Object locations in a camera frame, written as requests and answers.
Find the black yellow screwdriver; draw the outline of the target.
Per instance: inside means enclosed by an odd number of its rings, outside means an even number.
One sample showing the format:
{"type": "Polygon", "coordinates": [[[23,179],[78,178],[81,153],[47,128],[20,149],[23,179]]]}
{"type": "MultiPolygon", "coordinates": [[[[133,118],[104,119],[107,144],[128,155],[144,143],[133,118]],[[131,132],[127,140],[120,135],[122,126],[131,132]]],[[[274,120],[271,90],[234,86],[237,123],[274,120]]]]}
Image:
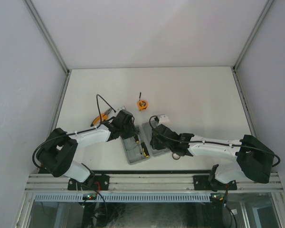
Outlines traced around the black yellow screwdriver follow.
{"type": "Polygon", "coordinates": [[[147,146],[145,144],[145,142],[141,143],[141,147],[142,147],[142,154],[144,155],[145,158],[148,158],[150,156],[147,146]]]}
{"type": "Polygon", "coordinates": [[[142,155],[142,150],[141,150],[139,135],[135,135],[135,136],[134,136],[134,139],[135,139],[135,142],[136,142],[136,147],[137,147],[138,153],[139,153],[140,155],[142,155]]]}

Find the grey plastic tool case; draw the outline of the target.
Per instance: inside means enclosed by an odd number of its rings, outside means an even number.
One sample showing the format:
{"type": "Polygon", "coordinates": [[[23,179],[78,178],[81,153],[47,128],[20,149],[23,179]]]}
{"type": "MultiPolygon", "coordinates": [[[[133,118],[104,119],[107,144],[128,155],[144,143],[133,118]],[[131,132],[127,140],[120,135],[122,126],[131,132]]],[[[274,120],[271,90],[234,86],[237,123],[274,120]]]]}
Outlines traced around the grey plastic tool case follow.
{"type": "Polygon", "coordinates": [[[170,152],[168,149],[156,150],[152,148],[152,129],[148,123],[137,126],[135,130],[137,133],[135,137],[122,139],[125,156],[130,165],[170,152]]]}

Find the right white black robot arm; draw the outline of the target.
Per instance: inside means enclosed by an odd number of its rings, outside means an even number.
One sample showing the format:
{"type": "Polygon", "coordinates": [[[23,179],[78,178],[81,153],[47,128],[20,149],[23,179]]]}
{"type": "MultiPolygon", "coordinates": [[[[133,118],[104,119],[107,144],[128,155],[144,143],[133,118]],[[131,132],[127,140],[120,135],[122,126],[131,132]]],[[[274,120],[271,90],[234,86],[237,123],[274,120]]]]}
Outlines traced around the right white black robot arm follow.
{"type": "Polygon", "coordinates": [[[160,124],[152,128],[152,147],[166,148],[178,157],[211,156],[228,160],[227,164],[215,164],[209,175],[212,189],[247,178],[253,182],[269,183],[271,169],[275,166],[275,153],[252,135],[239,140],[216,140],[192,133],[178,134],[160,124]]]}

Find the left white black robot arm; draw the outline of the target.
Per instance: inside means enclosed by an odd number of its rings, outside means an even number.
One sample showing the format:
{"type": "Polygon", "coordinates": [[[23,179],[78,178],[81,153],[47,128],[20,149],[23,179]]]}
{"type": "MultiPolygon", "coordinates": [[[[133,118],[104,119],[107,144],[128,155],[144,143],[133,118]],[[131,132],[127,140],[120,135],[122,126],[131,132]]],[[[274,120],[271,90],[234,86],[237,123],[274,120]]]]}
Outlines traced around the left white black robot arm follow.
{"type": "Polygon", "coordinates": [[[54,129],[35,149],[32,161],[37,168],[45,168],[53,177],[69,177],[84,190],[89,190],[94,186],[95,174],[86,165],[74,161],[76,151],[96,143],[128,139],[134,135],[134,116],[121,109],[115,116],[87,130],[68,133],[61,128],[54,129]]]}

